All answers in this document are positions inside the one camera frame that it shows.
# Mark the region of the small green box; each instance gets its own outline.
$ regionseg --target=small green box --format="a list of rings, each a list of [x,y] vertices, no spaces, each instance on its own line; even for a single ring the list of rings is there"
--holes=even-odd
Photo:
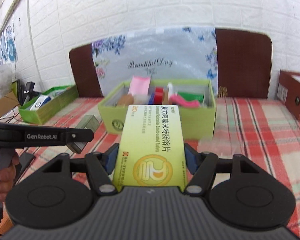
[[[36,111],[29,110],[30,106],[37,100],[37,97],[30,100],[23,106],[19,107],[19,113],[24,122],[44,124],[51,119],[57,112],[66,107],[69,103],[79,97],[77,86],[60,86],[53,87],[43,92],[43,95],[48,95],[55,90],[67,89],[62,94],[50,100],[48,103],[41,106]]]
[[[154,87],[167,87],[168,82],[173,84],[176,91],[204,94],[205,107],[179,107],[183,138],[196,140],[201,138],[212,139],[216,117],[216,102],[211,81],[200,79],[157,79],[150,82],[149,92],[154,91]],[[98,104],[101,118],[109,133],[120,134],[122,132],[128,107],[115,105],[122,95],[128,93],[129,85],[130,81],[122,82]]]

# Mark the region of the electrical cable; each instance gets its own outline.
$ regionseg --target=electrical cable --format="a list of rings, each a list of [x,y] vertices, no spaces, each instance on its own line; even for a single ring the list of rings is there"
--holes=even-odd
[[[16,117],[16,112],[14,111],[14,108],[12,108],[12,111],[13,111],[13,116],[9,116],[9,117],[3,117],[3,118],[0,118],[0,120],[3,120],[3,119],[9,119],[8,121],[5,121],[5,123],[7,122],[11,122],[13,120],[13,118]]]

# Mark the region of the red plaid fabric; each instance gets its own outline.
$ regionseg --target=red plaid fabric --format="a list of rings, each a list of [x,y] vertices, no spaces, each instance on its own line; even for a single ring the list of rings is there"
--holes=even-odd
[[[86,114],[94,114],[101,122],[97,107],[99,101],[99,98],[79,98],[46,125],[75,127]],[[300,122],[279,101],[223,98],[217,100],[217,105],[213,140],[187,142],[199,152],[211,151],[223,158],[242,153],[288,187],[297,200],[288,227],[300,237]],[[22,123],[17,110],[15,112],[11,122]],[[72,153],[65,146],[25,149],[33,153],[36,159],[21,180],[61,152],[69,153],[72,158],[82,158],[88,152],[103,152],[119,141],[120,136],[108,134],[101,123],[94,140],[87,144],[80,155]],[[226,174],[217,176],[216,183],[227,178],[229,175]],[[74,174],[74,179],[88,185],[84,174]]]

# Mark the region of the finger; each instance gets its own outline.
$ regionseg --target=finger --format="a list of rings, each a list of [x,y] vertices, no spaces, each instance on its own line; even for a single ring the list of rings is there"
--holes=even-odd
[[[7,193],[0,193],[0,202],[5,202],[7,197]]]
[[[19,155],[17,153],[14,154],[14,156],[12,157],[12,164],[13,165],[18,165],[20,163],[19,161]]]
[[[0,193],[8,193],[13,186],[13,181],[0,181]]]
[[[16,177],[16,168],[14,165],[11,165],[8,168],[4,168],[0,171],[0,181],[14,180],[15,177]]]

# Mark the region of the cardboard box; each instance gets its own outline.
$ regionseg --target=cardboard box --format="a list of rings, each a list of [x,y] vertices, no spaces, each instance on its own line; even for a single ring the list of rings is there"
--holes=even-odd
[[[0,99],[0,118],[7,112],[11,111],[19,102],[13,92],[8,93]]]
[[[154,90],[156,86],[166,87],[168,82],[172,82],[177,91],[203,93],[207,104],[207,107],[195,109],[179,107],[183,138],[212,139],[216,117],[216,102],[210,80],[157,79],[150,82],[149,90]],[[98,104],[101,118],[109,133],[122,133],[128,107],[115,105],[122,95],[128,93],[129,85],[130,81],[121,83]]]
[[[280,71],[277,98],[300,121],[300,73]]]
[[[45,92],[43,95],[48,95],[55,90],[67,89],[62,94],[50,100],[48,103],[41,106],[38,110],[32,111],[30,107],[37,100],[37,97],[31,99],[28,103],[19,107],[19,113],[24,122],[44,124],[51,117],[53,117],[57,112],[70,104],[73,100],[79,97],[79,93],[76,86],[60,86],[53,87]]]
[[[114,169],[113,184],[162,187],[187,185],[178,106],[130,105]]]

